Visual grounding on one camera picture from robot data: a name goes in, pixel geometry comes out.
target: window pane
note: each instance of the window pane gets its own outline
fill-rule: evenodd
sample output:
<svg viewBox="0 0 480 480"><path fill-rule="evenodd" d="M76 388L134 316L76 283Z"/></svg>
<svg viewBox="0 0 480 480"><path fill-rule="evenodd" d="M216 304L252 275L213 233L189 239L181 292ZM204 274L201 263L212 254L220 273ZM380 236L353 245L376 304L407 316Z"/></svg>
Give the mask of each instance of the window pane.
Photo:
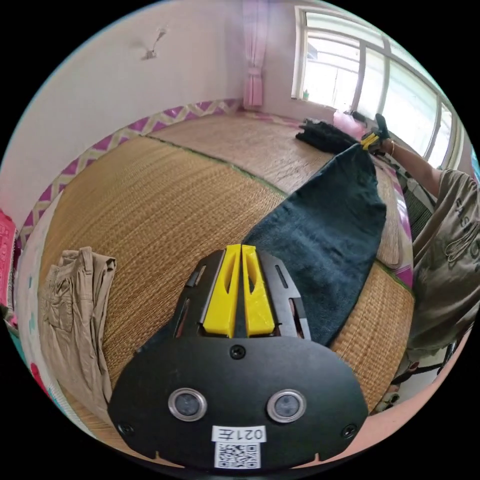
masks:
<svg viewBox="0 0 480 480"><path fill-rule="evenodd" d="M332 67L338 67L340 69L359 72L359 62L355 60L349 60L337 55L330 55L329 53L318 52L317 60L322 64L331 65Z"/></svg>
<svg viewBox="0 0 480 480"><path fill-rule="evenodd" d="M390 62L390 81L382 112L388 129L425 155L435 128L437 95L398 63Z"/></svg>
<svg viewBox="0 0 480 480"><path fill-rule="evenodd" d="M365 76L361 87L358 111L369 119L378 113L380 96L384 85L385 57L374 50L366 49Z"/></svg>
<svg viewBox="0 0 480 480"><path fill-rule="evenodd" d="M449 148L450 135L452 133L452 112L445 106L441 106L440 130L435 139L428 163L433 167L440 167Z"/></svg>
<svg viewBox="0 0 480 480"><path fill-rule="evenodd" d="M309 31L309 39L319 39L319 40L328 40L336 44L346 44L351 45L352 47L359 47L360 41L350 38L349 36L337 35L336 33L328 33L326 31Z"/></svg>
<svg viewBox="0 0 480 480"><path fill-rule="evenodd" d="M354 46L324 38L315 38L310 35L308 36L308 44L320 53L337 55L357 62L360 60L360 48L358 47L355 48Z"/></svg>
<svg viewBox="0 0 480 480"><path fill-rule="evenodd" d="M473 174L476 177L476 181L480 183L480 163L473 147L471 148L471 166L473 167Z"/></svg>
<svg viewBox="0 0 480 480"><path fill-rule="evenodd" d="M310 101L345 111L352 106L357 80L357 73L307 60L303 89Z"/></svg>
<svg viewBox="0 0 480 480"><path fill-rule="evenodd" d="M306 25L308 28L332 30L371 42L379 47L384 46L382 34L379 30L376 30L373 26L360 25L344 18L325 15L323 13L307 12Z"/></svg>
<svg viewBox="0 0 480 480"><path fill-rule="evenodd" d="M400 60L403 60L405 63L410 65L416 72L426 78L429 82L433 84L443 95L444 92L439 87L438 83L434 80L434 78L427 72L427 70L422 66L422 64L416 60L413 55L407 52L399 43L393 40L390 37L387 37L388 41L390 42L390 49L393 55L398 57Z"/></svg>

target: white wall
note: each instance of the white wall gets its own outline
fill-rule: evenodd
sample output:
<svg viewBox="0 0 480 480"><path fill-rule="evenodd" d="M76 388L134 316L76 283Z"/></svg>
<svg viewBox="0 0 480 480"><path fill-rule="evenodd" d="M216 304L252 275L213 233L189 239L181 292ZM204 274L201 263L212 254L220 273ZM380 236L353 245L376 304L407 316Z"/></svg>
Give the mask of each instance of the white wall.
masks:
<svg viewBox="0 0 480 480"><path fill-rule="evenodd" d="M141 61L157 28L157 58ZM86 149L130 123L190 103L240 98L241 0L161 2L90 40L40 89L10 141L0 208L18 227L55 177Z"/></svg>
<svg viewBox="0 0 480 480"><path fill-rule="evenodd" d="M270 0L268 42L263 64L262 110L297 120L313 117L332 123L332 108L291 98L297 43L296 5L311 6L312 3Z"/></svg>

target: beige t-shirt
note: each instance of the beige t-shirt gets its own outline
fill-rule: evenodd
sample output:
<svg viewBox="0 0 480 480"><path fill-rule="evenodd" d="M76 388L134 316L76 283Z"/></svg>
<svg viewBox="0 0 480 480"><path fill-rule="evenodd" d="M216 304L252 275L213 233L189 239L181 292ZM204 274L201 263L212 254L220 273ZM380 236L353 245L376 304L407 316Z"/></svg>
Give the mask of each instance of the beige t-shirt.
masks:
<svg viewBox="0 0 480 480"><path fill-rule="evenodd" d="M407 349L433 354L468 330L480 305L480 193L469 175L442 172L435 211L413 255Z"/></svg>

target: woven mat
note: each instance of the woven mat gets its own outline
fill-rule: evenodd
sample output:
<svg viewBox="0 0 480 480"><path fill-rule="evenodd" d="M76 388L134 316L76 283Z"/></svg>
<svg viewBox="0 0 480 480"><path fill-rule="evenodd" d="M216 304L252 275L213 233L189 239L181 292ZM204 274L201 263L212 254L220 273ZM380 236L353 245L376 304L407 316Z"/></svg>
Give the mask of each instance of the woven mat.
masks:
<svg viewBox="0 0 480 480"><path fill-rule="evenodd" d="M228 165L134 138L65 188L46 237L40 285L63 250L90 246L117 259L103 340L115 384L133 352L170 319L198 259L238 243L282 200ZM370 409L400 363L412 311L412 295L376 265L335 341L333 350L353 368ZM138 456L64 393L99 440Z"/></svg>
<svg viewBox="0 0 480 480"><path fill-rule="evenodd" d="M89 246L116 258L103 341L115 383L132 353L172 316L198 260L240 243L282 200L229 166L149 138L129 140L63 191L40 284L63 250Z"/></svg>
<svg viewBox="0 0 480 480"><path fill-rule="evenodd" d="M350 365L371 412L395 377L407 348L414 296L376 262L331 349Z"/></svg>
<svg viewBox="0 0 480 480"><path fill-rule="evenodd" d="M175 123L149 137L218 158L264 179L290 194L332 157L297 140L289 126L238 115L209 115ZM390 268L400 265L397 201L388 175L377 168L378 194L387 207L387 221L378 259Z"/></svg>

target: pink bag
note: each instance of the pink bag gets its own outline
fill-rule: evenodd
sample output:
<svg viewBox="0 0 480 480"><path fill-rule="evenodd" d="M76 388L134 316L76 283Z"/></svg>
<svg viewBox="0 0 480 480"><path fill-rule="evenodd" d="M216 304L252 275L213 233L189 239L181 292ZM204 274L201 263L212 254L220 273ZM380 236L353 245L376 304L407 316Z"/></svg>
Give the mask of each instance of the pink bag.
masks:
<svg viewBox="0 0 480 480"><path fill-rule="evenodd" d="M357 122L351 115L337 110L333 114L333 126L337 127L343 133L350 135L355 140L360 141L368 132L365 125Z"/></svg>

